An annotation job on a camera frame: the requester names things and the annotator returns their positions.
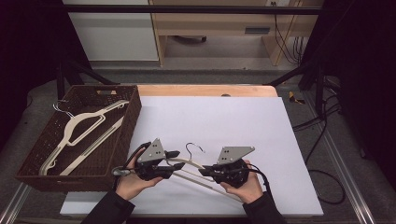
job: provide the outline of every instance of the wicker basket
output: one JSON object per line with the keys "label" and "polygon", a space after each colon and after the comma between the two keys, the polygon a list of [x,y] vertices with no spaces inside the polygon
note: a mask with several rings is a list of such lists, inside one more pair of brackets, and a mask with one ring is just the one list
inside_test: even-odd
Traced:
{"label": "wicker basket", "polygon": [[[73,86],[60,103],[63,111],[73,115],[96,112],[118,100],[128,100],[128,106],[105,113],[106,120],[73,147],[66,146],[56,158],[56,165],[47,175],[39,169],[64,138],[64,127],[70,117],[55,111],[47,126],[15,176],[21,182],[41,191],[106,191],[114,176],[111,170],[126,161],[134,127],[142,107],[136,86]],[[99,136],[124,116],[121,126],[111,134],[70,175],[59,175]],[[98,118],[85,119],[73,131],[71,141],[91,127]]]}

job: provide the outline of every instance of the hanger hook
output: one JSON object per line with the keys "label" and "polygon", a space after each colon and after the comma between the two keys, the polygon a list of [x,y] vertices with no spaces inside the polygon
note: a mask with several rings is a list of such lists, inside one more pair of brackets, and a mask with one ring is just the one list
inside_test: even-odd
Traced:
{"label": "hanger hook", "polygon": [[203,152],[205,153],[205,151],[204,151],[200,146],[198,146],[198,145],[196,145],[196,144],[194,144],[194,143],[188,143],[188,144],[186,144],[186,149],[187,149],[187,151],[190,153],[190,160],[191,160],[191,158],[192,158],[192,154],[191,154],[191,152],[189,151],[189,145],[194,145],[194,146],[198,147],[199,149],[201,149],[201,151],[203,151]]}
{"label": "hanger hook", "polygon": [[54,108],[56,111],[64,112],[66,115],[68,115],[68,116],[70,117],[70,119],[73,118],[74,115],[73,115],[72,113],[70,113],[70,112],[68,112],[68,111],[61,110],[61,109],[59,108],[59,103],[61,103],[61,102],[68,102],[68,101],[66,101],[66,100],[58,100],[58,101],[56,102],[56,104],[53,104],[53,105],[52,105],[53,108]]}

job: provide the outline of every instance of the gray floor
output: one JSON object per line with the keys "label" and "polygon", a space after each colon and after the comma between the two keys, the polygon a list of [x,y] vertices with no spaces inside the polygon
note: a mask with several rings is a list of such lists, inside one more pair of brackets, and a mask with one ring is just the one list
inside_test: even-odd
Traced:
{"label": "gray floor", "polygon": [[[156,63],[93,63],[98,73],[121,83],[216,83],[216,84],[262,84],[285,74],[294,65],[283,63],[273,67],[263,51],[259,37],[209,37],[205,43],[195,40],[171,38],[166,51],[164,67]],[[93,80],[84,77],[87,82]],[[312,96],[311,91],[299,92],[295,84],[298,77],[277,88],[278,95],[284,99],[285,107],[292,125],[313,118],[308,104],[300,105],[289,101],[289,92],[296,98]],[[31,105],[23,113],[21,122],[0,152],[0,211],[3,211],[19,185],[13,176],[21,166],[24,157],[40,135],[50,115],[51,104],[56,100],[56,85],[51,81],[30,92],[27,102]],[[386,178],[381,174],[374,161],[361,158],[359,146],[340,114],[332,114],[328,130],[340,151],[347,167],[358,185],[376,223],[396,223],[396,194]],[[319,128],[313,126],[297,132],[296,138],[304,157],[318,138]],[[320,169],[337,176],[328,154],[327,146],[321,141],[308,163],[309,169]],[[340,198],[340,189],[326,176],[312,174],[314,185],[322,197],[328,200]],[[18,215],[24,218],[71,219],[59,215],[64,193],[39,192],[32,189]],[[289,223],[360,223],[356,212],[346,199],[339,205],[321,204],[323,217],[289,218]]]}

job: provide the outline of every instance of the white table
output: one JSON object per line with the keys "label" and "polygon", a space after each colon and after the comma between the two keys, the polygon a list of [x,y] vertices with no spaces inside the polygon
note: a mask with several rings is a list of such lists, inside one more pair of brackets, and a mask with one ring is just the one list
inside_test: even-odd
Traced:
{"label": "white table", "polygon": [[[191,147],[192,159],[212,165],[222,147],[255,147],[245,159],[268,177],[279,212],[288,217],[323,215],[281,98],[142,96],[141,101],[143,107],[131,141],[131,153],[140,144],[158,137],[165,150],[179,150],[179,157],[188,158],[185,145],[193,142],[205,153]],[[184,169],[198,173],[189,165]],[[223,190],[216,183],[203,183]],[[104,194],[69,192],[61,214],[85,216]],[[240,202],[177,176],[144,190],[132,203],[136,205],[133,215],[141,217],[245,214]]]}

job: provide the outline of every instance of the black sleeve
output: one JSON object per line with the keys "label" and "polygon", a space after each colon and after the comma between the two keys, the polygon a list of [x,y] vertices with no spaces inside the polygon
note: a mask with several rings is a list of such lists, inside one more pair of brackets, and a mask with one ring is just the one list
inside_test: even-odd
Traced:
{"label": "black sleeve", "polygon": [[285,218],[277,211],[272,199],[265,192],[253,203],[244,203],[243,207],[252,224],[287,223]]}
{"label": "black sleeve", "polygon": [[110,191],[84,218],[82,224],[121,224],[134,211],[134,205]]}

